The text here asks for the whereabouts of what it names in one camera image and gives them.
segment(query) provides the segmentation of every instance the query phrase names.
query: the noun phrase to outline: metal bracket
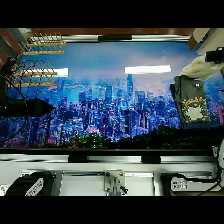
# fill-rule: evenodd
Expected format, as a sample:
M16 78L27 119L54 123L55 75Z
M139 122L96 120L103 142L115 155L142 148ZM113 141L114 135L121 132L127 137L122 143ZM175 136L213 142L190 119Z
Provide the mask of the metal bracket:
M122 196L127 194L125 188L125 173L122 170L110 170L105 172L104 190L107 196Z

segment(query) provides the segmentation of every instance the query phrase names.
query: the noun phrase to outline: display panel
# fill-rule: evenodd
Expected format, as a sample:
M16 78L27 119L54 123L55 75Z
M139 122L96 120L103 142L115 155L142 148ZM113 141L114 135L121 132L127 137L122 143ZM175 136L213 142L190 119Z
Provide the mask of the display panel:
M170 84L197 56L187 43L68 43L63 49L62 55L23 57L23 61L50 62L53 68L68 70L68 73L54 78L56 86L40 86L38 91L37 87L22 88L27 99L37 97L56 109L42 117L29 118L25 130L4 146L122 148L130 147L130 139L137 141L136 136L152 139L158 131L182 128ZM169 65L171 71L125 74L125 67L160 65ZM223 86L221 73L205 81L211 118L206 128L224 123L224 94L217 91ZM21 127L24 118L2 117L0 122L3 140ZM134 144L132 147L151 146Z

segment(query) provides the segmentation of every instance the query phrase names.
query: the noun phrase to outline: cityscape image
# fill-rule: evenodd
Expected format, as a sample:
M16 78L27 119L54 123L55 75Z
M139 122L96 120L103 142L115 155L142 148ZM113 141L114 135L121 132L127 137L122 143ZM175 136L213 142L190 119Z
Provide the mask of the cityscape image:
M170 84L197 57L187 43L67 43L63 48L61 55L22 59L68 68L68 76L55 76L56 86L41 86L38 93L37 87L22 88L27 99L37 97L56 109L42 117L30 117L24 131L5 147L62 145L92 133L117 142L160 126L182 128ZM125 67L153 65L170 65L171 72L125 74ZM224 94L218 91L223 86L221 72L205 81L211 127L224 124ZM23 122L24 118L0 118L0 140L17 132Z

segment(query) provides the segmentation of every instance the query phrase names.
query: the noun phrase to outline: screen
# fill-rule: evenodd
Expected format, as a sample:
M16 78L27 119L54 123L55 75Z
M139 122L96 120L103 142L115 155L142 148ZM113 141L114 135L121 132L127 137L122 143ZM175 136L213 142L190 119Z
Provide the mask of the screen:
M182 128L170 84L197 57L187 43L67 43L63 50L64 54L23 57L23 61L43 60L68 72L53 78L55 86L22 87L27 99L37 97L56 109L42 117L30 117L24 131L4 146L125 148L133 147L130 139L152 139L158 131ZM125 74L125 67L159 65L169 65L171 71ZM224 94L217 91L223 86L221 72L205 81L212 127L224 123ZM8 92L20 97L13 89ZM19 130L24 118L2 117L0 122L3 140ZM150 146L136 143L135 147Z

